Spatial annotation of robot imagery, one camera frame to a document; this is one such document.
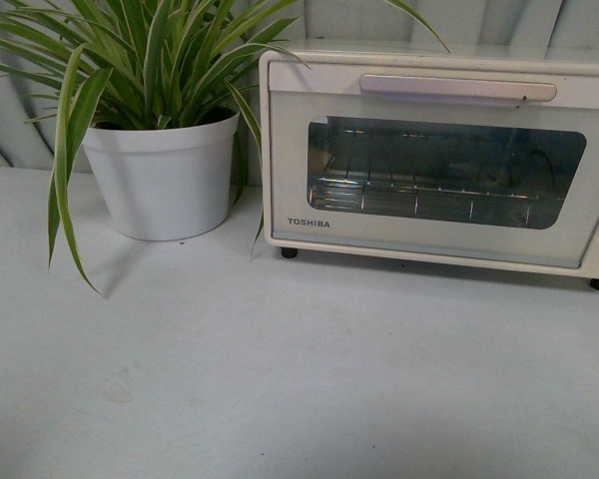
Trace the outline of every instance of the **plant pot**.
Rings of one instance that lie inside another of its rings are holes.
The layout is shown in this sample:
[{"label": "plant pot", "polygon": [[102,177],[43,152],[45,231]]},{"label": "plant pot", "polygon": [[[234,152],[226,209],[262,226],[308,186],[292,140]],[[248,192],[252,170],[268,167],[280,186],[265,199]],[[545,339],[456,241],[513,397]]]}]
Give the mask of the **plant pot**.
[{"label": "plant pot", "polygon": [[229,210],[238,117],[174,130],[90,128],[83,147],[116,229],[181,240],[219,225]]}]

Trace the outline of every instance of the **toshiba logo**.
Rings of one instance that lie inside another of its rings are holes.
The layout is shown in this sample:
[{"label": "toshiba logo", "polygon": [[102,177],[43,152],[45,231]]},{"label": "toshiba logo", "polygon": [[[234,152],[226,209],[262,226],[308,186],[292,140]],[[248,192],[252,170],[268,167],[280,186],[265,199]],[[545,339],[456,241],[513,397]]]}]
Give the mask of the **toshiba logo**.
[{"label": "toshiba logo", "polygon": [[313,228],[330,228],[329,222],[321,222],[319,220],[306,220],[304,218],[287,218],[289,225],[296,227],[313,227]]}]

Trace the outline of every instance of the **white table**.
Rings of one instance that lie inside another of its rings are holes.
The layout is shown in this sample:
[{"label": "white table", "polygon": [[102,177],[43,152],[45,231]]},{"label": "white table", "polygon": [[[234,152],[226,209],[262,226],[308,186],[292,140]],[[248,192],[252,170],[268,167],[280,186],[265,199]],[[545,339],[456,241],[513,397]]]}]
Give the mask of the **white table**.
[{"label": "white table", "polygon": [[0,168],[0,479],[599,478],[599,292],[548,277],[113,231],[46,265],[48,174]]}]

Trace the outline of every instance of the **white toaster oven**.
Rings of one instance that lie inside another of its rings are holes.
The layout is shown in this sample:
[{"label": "white toaster oven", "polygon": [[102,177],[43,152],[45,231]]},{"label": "white toaster oven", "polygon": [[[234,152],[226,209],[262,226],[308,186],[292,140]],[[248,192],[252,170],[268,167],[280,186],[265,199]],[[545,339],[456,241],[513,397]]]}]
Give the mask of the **white toaster oven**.
[{"label": "white toaster oven", "polygon": [[599,289],[599,51],[451,50],[262,56],[267,241]]}]

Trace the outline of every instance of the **oven window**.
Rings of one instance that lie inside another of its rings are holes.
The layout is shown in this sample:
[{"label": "oven window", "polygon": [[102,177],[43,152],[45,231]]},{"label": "oven window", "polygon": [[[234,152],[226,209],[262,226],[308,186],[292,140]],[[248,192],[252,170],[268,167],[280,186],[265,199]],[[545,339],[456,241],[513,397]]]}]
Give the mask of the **oven window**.
[{"label": "oven window", "polygon": [[586,139],[576,132],[320,117],[308,127],[317,210],[544,230]]}]

